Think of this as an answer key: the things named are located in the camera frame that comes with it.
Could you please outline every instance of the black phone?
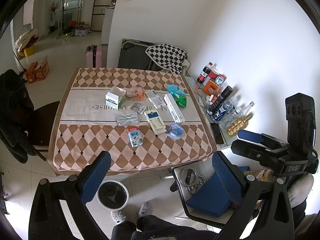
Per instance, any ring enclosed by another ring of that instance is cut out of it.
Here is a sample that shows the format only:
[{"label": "black phone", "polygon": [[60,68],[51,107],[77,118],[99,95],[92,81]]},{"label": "black phone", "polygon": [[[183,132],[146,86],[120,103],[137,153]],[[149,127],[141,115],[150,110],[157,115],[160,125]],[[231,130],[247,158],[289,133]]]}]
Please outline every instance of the black phone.
[{"label": "black phone", "polygon": [[210,123],[216,144],[224,144],[220,127],[217,123]]}]

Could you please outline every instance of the gray bolt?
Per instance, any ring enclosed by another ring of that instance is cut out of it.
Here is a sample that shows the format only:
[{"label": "gray bolt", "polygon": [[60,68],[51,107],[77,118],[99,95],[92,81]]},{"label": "gray bolt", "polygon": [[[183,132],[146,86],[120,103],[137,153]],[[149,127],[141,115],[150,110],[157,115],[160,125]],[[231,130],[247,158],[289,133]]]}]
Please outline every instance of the gray bolt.
[{"label": "gray bolt", "polygon": [[278,182],[279,184],[281,184],[281,185],[283,184],[283,180],[280,179],[280,178],[277,179],[277,182]]},{"label": "gray bolt", "polygon": [[40,184],[41,185],[44,185],[44,184],[46,184],[47,183],[47,179],[41,179],[41,181],[40,181]]},{"label": "gray bolt", "polygon": [[247,175],[247,180],[254,181],[255,177],[251,174]]},{"label": "gray bolt", "polygon": [[70,175],[68,180],[70,181],[75,181],[78,178],[78,176],[76,174]]}]

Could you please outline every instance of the gold grenade-shaped bottle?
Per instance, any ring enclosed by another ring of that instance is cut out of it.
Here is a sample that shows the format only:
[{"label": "gold grenade-shaped bottle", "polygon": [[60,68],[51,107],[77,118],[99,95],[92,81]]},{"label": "gold grenade-shaped bottle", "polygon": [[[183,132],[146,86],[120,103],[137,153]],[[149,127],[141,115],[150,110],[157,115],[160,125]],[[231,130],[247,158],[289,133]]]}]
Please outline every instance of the gold grenade-shaped bottle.
[{"label": "gold grenade-shaped bottle", "polygon": [[228,135],[235,136],[237,133],[248,126],[248,121],[252,118],[252,114],[248,114],[246,117],[240,117],[233,122],[228,128]]}]

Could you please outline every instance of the suitcase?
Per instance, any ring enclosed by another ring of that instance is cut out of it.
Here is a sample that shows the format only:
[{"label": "suitcase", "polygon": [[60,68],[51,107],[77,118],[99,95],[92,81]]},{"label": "suitcase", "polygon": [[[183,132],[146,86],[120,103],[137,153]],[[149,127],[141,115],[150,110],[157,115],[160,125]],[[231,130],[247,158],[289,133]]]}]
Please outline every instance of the suitcase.
[{"label": "suitcase", "polygon": [[101,46],[97,46],[97,45],[88,46],[85,55],[87,58],[87,67],[102,67]]}]

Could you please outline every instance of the yellow basket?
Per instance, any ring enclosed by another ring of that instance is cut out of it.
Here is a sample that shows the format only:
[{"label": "yellow basket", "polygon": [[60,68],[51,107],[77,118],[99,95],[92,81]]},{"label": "yellow basket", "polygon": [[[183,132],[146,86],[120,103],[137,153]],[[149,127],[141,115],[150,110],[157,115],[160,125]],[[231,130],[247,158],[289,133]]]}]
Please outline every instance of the yellow basket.
[{"label": "yellow basket", "polygon": [[29,57],[30,55],[34,54],[35,52],[35,44],[32,44],[29,48],[24,49],[24,55]]}]

